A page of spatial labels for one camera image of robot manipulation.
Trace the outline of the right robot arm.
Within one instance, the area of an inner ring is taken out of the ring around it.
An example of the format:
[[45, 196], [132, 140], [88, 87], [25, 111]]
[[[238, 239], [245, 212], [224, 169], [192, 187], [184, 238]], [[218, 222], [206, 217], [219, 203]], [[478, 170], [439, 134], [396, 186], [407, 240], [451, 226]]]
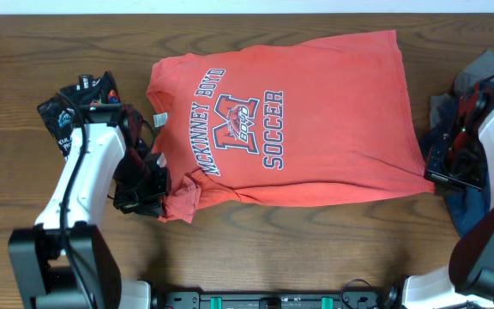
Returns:
[[476, 82], [458, 100], [451, 128], [433, 143], [425, 178], [489, 191], [487, 214], [456, 244], [448, 265], [409, 276], [389, 293], [395, 308], [494, 308], [494, 82]]

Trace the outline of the red soccer t-shirt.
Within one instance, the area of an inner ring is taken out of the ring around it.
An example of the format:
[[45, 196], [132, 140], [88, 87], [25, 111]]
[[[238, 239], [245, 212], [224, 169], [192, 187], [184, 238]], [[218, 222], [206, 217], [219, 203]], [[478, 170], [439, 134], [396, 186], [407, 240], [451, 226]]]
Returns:
[[154, 64], [163, 219], [224, 202], [318, 207], [433, 191], [393, 30]]

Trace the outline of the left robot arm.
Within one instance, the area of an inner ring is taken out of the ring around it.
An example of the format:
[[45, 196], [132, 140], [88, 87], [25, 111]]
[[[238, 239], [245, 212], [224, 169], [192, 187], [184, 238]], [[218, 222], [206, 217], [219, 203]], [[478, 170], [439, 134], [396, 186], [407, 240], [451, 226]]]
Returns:
[[81, 106], [57, 187], [30, 228], [17, 228], [8, 254], [24, 307], [150, 308], [148, 282], [126, 280], [100, 226], [107, 199], [125, 213], [158, 218], [171, 188], [164, 156], [141, 141], [131, 105]]

